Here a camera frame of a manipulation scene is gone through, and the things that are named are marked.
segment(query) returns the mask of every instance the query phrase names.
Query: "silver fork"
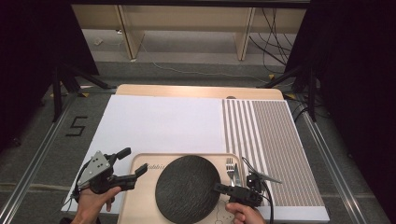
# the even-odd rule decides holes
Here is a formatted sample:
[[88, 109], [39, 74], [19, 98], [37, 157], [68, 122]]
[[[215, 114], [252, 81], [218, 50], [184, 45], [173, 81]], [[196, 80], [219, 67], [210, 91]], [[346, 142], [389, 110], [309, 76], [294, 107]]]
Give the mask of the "silver fork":
[[233, 158], [227, 158], [226, 162], [225, 162], [225, 168], [227, 170], [227, 175], [230, 177], [231, 179], [231, 186], [235, 186], [235, 183], [233, 182]]

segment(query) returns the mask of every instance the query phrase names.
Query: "wooden tray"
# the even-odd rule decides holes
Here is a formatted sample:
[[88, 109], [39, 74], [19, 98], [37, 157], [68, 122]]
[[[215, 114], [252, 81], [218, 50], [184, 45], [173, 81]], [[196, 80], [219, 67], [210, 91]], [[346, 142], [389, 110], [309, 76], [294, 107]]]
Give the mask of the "wooden tray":
[[[148, 163], [148, 171], [137, 179], [133, 190], [125, 193], [120, 217], [118, 223], [172, 223], [166, 219], [160, 212], [155, 203], [155, 186], [160, 177], [161, 172], [167, 164], [175, 159], [190, 154], [159, 154], [145, 153], [134, 157], [130, 174], [134, 174], [134, 170], [142, 164]], [[230, 177], [227, 176], [225, 163], [227, 158], [233, 158], [233, 163], [237, 163], [241, 167], [240, 160], [234, 154], [193, 154], [201, 156], [211, 161], [218, 169], [221, 184], [231, 185]], [[241, 176], [241, 182], [245, 185], [245, 178]], [[227, 195], [220, 194], [219, 202], [216, 208], [209, 216], [198, 223], [231, 223], [233, 215], [225, 211], [225, 204], [230, 199]]]

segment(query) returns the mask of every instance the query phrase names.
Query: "gray carpet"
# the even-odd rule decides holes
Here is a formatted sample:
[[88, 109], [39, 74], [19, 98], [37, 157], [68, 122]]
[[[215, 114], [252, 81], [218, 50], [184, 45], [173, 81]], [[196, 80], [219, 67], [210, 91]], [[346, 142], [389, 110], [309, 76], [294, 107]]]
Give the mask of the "gray carpet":
[[[170, 69], [160, 69], [152, 63], [97, 63], [101, 76], [99, 78], [110, 85], [130, 84], [162, 84], [162, 85], [193, 85], [193, 86], [229, 86], [255, 88], [269, 81], [268, 72], [259, 65], [216, 65], [216, 64], [160, 64], [160, 66], [197, 73], [180, 73]], [[283, 67], [269, 67], [281, 72]], [[81, 85], [91, 85], [84, 79], [78, 79]], [[287, 80], [279, 88], [289, 91], [292, 80]], [[23, 202], [13, 218], [12, 223], [56, 223], [66, 216], [60, 212], [68, 188], [78, 172], [79, 166], [88, 150], [96, 128], [105, 111], [111, 93], [98, 88], [89, 90], [88, 97], [78, 97], [66, 114], [64, 123], [57, 132], [50, 151], [39, 169], [33, 185], [30, 187]], [[0, 205], [3, 206], [12, 192], [13, 186], [25, 172], [30, 160], [39, 148], [42, 139], [49, 129], [53, 116], [51, 90], [44, 97], [45, 104], [39, 107], [21, 134], [22, 145], [10, 147], [0, 155]], [[290, 111], [294, 111], [300, 102], [289, 101]], [[324, 107], [317, 107], [318, 126], [324, 135], [332, 153], [345, 175], [346, 182], [358, 198], [361, 208], [369, 223], [389, 223], [373, 193], [347, 155], [342, 139], [338, 135], [330, 116]], [[80, 136], [67, 136], [78, 133], [71, 129], [76, 117], [77, 125], [85, 126]], [[296, 122], [306, 157], [312, 168], [322, 198], [329, 210], [332, 224], [352, 223], [349, 214], [340, 198], [332, 178], [318, 152], [318, 147], [302, 117]], [[102, 223], [117, 223], [117, 217], [101, 216]]]

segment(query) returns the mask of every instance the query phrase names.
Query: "knife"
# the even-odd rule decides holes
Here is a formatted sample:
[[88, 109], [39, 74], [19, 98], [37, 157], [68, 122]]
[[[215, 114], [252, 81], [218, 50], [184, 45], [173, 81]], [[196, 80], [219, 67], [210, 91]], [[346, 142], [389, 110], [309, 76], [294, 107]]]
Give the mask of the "knife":
[[235, 167], [233, 168], [233, 176], [235, 177], [235, 185], [238, 187], [242, 187], [241, 184], [241, 178], [239, 177], [239, 170], [238, 170], [238, 164], [235, 164]]

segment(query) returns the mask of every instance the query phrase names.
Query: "black round plate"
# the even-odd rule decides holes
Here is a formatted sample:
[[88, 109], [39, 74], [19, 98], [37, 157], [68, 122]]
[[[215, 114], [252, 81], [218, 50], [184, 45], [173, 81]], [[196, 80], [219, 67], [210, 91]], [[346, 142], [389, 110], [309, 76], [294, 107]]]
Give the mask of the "black round plate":
[[155, 201], [164, 217], [174, 223], [195, 223], [207, 217], [219, 201], [213, 190], [219, 172], [207, 159], [180, 157], [165, 167], [155, 188]]

